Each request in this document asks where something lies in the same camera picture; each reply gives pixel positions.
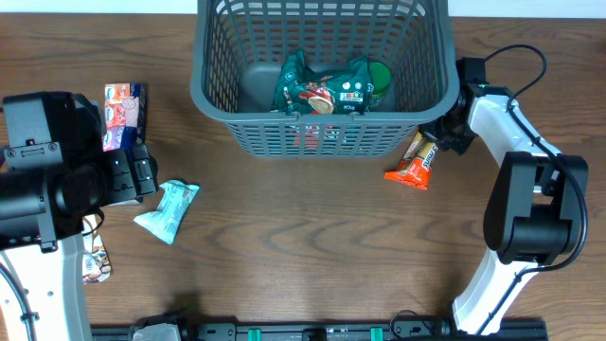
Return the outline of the orange spaghetti packet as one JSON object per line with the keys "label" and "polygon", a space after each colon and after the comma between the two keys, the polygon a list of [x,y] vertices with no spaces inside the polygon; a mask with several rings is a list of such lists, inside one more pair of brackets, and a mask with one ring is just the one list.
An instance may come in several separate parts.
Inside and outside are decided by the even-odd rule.
{"label": "orange spaghetti packet", "polygon": [[397,168],[384,174],[384,179],[395,181],[417,189],[428,189],[432,162],[437,154],[437,145],[417,132]]}

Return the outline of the green lid jar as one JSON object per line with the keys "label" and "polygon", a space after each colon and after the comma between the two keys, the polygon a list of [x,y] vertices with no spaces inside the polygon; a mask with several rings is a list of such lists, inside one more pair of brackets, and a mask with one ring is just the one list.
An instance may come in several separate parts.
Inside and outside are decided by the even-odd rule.
{"label": "green lid jar", "polygon": [[369,64],[369,73],[373,84],[370,106],[376,107],[385,98],[392,81],[392,75],[385,64],[378,62]]}

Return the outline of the green Nescafe coffee bag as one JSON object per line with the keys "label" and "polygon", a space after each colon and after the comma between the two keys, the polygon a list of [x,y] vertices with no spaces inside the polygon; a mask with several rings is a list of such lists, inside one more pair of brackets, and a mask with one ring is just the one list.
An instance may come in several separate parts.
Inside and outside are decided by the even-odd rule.
{"label": "green Nescafe coffee bag", "polygon": [[342,70],[314,72],[303,50],[282,65],[271,110],[288,114],[348,115],[369,110],[374,83],[368,57],[348,62]]}

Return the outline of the light teal snack packet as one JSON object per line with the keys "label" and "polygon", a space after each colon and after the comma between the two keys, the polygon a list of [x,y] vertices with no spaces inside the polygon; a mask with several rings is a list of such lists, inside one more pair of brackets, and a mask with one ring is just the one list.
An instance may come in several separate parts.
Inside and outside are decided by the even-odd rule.
{"label": "light teal snack packet", "polygon": [[173,244],[188,207],[200,190],[198,185],[168,180],[160,188],[163,197],[156,210],[134,218],[134,222],[167,244]]}

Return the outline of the Kleenex tissue multipack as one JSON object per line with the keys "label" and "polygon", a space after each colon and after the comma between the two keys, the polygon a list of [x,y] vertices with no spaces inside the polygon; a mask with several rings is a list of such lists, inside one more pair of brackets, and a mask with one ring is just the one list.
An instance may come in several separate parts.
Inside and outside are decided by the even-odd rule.
{"label": "Kleenex tissue multipack", "polygon": [[110,83],[104,86],[105,152],[128,149],[145,140],[146,93],[142,83]]}

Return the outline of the beige granola snack pouch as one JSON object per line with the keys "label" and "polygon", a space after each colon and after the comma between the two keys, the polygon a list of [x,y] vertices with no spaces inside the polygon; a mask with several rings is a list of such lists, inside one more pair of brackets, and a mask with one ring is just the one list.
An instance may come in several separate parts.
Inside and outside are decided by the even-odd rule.
{"label": "beige granola snack pouch", "polygon": [[83,218],[82,236],[85,251],[82,258],[82,280],[84,285],[103,282],[112,273],[112,265],[100,233],[93,231],[98,223],[99,219],[96,215]]}

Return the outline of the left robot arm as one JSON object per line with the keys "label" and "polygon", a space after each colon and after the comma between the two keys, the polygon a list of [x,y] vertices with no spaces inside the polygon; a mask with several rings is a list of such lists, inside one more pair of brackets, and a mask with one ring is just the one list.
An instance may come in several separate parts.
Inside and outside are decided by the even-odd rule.
{"label": "left robot arm", "polygon": [[159,190],[144,144],[104,151],[105,121],[81,94],[2,100],[1,312],[13,340],[90,340],[84,217]]}

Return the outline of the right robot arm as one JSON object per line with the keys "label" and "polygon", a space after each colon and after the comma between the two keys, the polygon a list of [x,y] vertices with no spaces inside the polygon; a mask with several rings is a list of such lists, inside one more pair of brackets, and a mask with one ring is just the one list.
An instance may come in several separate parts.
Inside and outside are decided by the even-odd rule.
{"label": "right robot arm", "polygon": [[546,142],[514,94],[488,83],[485,60],[462,58],[456,69],[454,106],[420,131],[439,149],[459,154],[479,138],[499,166],[483,219],[487,250],[452,303],[459,332],[492,336],[533,277],[561,270],[579,255],[588,230],[588,165]]}

